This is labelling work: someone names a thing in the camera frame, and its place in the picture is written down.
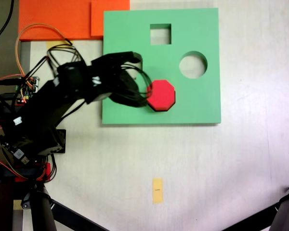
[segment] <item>square hole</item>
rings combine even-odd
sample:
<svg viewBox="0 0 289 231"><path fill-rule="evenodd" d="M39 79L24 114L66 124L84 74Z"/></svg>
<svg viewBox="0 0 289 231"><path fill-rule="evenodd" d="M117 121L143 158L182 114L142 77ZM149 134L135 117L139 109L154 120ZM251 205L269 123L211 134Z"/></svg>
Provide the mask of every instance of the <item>square hole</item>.
<svg viewBox="0 0 289 231"><path fill-rule="evenodd" d="M171 44L171 24L150 25L151 45Z"/></svg>

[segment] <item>metal leg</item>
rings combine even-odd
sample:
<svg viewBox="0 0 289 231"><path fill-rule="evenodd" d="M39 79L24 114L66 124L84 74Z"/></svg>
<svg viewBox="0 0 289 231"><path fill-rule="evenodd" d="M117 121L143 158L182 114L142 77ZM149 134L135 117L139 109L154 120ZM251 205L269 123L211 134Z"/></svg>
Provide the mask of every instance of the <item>metal leg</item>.
<svg viewBox="0 0 289 231"><path fill-rule="evenodd" d="M239 231L239 230L249 230L249 231L261 231L269 227L274 217L277 213L276 208L278 208L279 203L276 203L259 213L256 213L249 218L223 230L223 231Z"/></svg>
<svg viewBox="0 0 289 231"><path fill-rule="evenodd" d="M47 194L40 191L32 191L30 207L34 231L57 231Z"/></svg>
<svg viewBox="0 0 289 231"><path fill-rule="evenodd" d="M56 221L74 231L108 231L55 200L53 200L52 211Z"/></svg>
<svg viewBox="0 0 289 231"><path fill-rule="evenodd" d="M289 231L289 199L280 205L269 231Z"/></svg>

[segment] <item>circular hole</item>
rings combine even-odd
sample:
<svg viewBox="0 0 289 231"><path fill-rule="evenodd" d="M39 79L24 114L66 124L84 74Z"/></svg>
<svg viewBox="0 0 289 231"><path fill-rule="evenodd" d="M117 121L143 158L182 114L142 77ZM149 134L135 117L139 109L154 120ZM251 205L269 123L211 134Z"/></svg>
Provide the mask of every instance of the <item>circular hole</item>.
<svg viewBox="0 0 289 231"><path fill-rule="evenodd" d="M207 68L208 61L206 57L197 51L191 51L183 55L179 64L181 73L187 78L199 78L206 73Z"/></svg>

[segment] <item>robotic arm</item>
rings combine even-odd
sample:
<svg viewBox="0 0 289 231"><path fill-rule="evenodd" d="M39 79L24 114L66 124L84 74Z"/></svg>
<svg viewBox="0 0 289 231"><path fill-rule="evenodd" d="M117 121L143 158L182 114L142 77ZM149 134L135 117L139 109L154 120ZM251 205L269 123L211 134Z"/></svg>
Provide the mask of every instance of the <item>robotic arm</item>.
<svg viewBox="0 0 289 231"><path fill-rule="evenodd" d="M5 133L2 145L14 156L25 156L22 162L26 164L36 155L49 155L63 149L64 136L56 126L77 100L84 99L89 104L109 97L127 106L146 106L150 92L140 93L126 70L139 71L148 86L150 78L137 67L125 64L141 61L139 54L123 52L104 55L93 60L90 66L83 60L59 66L54 80L48 81L15 114L1 107L1 113L9 118L2 124Z"/></svg>

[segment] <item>red wire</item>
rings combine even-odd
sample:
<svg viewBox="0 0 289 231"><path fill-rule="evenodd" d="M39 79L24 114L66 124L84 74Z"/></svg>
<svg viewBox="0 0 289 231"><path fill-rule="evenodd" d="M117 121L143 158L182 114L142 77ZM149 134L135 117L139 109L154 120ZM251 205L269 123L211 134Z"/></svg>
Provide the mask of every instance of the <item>red wire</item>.
<svg viewBox="0 0 289 231"><path fill-rule="evenodd" d="M14 75L3 76L0 78L0 80L5 79L5 78L9 78L9 77L15 77L15 76L22 76L22 75L21 74L14 74Z"/></svg>
<svg viewBox="0 0 289 231"><path fill-rule="evenodd" d="M0 164L2 164L3 166L5 166L5 167L6 167L10 172L12 172L13 174L21 177L20 175L17 174L17 172L14 172L13 170L11 170L9 167L7 167L7 166L6 166L4 163L2 163L1 161L0 161Z"/></svg>

